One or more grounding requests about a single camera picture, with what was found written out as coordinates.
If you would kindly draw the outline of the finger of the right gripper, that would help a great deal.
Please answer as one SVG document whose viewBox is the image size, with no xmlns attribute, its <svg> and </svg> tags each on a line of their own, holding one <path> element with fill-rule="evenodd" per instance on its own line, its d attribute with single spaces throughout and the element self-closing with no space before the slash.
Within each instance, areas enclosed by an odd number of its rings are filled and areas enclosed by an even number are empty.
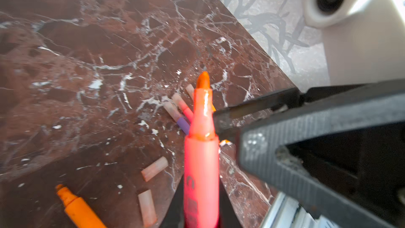
<svg viewBox="0 0 405 228">
<path fill-rule="evenodd" d="M 364 85 L 243 128 L 238 164 L 344 228 L 405 225 L 405 82 Z"/>
<path fill-rule="evenodd" d="M 266 109 L 276 111 L 283 106 L 295 108 L 300 105 L 300 99 L 301 92 L 298 88 L 288 88 L 273 91 L 235 106 L 219 109 L 213 113 L 215 132 L 219 140 L 234 142 L 239 132 L 239 127 L 233 125 L 234 120 Z"/>
</svg>

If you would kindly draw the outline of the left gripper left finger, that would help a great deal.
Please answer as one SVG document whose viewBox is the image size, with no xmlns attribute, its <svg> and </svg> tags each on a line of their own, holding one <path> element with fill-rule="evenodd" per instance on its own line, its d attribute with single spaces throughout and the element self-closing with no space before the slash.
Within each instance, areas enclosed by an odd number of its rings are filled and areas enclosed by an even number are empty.
<svg viewBox="0 0 405 228">
<path fill-rule="evenodd" d="M 182 177 L 160 228 L 184 227 L 184 177 Z"/>
</svg>

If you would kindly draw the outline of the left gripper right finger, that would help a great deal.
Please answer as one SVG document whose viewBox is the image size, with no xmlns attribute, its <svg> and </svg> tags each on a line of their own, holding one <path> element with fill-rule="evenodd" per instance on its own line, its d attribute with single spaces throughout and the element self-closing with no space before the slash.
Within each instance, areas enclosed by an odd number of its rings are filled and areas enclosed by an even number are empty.
<svg viewBox="0 0 405 228">
<path fill-rule="evenodd" d="M 242 228 L 221 179 L 219 180 L 219 227 Z"/>
</svg>

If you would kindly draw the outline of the purple highlighter pen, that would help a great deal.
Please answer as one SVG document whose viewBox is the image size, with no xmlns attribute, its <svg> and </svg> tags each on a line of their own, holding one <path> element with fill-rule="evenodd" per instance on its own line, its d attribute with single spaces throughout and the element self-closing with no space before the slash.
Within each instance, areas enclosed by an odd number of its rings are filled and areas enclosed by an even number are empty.
<svg viewBox="0 0 405 228">
<path fill-rule="evenodd" d="M 190 125 L 186 118 L 180 114 L 178 109 L 171 102 L 164 102 L 163 107 L 172 119 L 177 123 L 180 129 L 186 134 L 189 134 Z"/>
</svg>

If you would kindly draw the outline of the pink highlighter pen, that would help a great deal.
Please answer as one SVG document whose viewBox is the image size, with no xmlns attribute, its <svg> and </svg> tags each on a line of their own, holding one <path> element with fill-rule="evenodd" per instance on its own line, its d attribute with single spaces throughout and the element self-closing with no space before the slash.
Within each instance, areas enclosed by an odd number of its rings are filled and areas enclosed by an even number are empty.
<svg viewBox="0 0 405 228">
<path fill-rule="evenodd" d="M 219 222 L 219 138 L 213 120 L 213 91 L 204 71 L 194 91 L 194 118 L 185 137 L 184 218 L 187 228 L 216 228 Z"/>
<path fill-rule="evenodd" d="M 189 122 L 192 122 L 194 119 L 194 113 L 186 104 L 186 102 L 182 99 L 180 94 L 174 93 L 172 96 L 172 100 L 176 104 L 176 106 L 182 111 L 182 113 L 186 116 Z"/>
</svg>

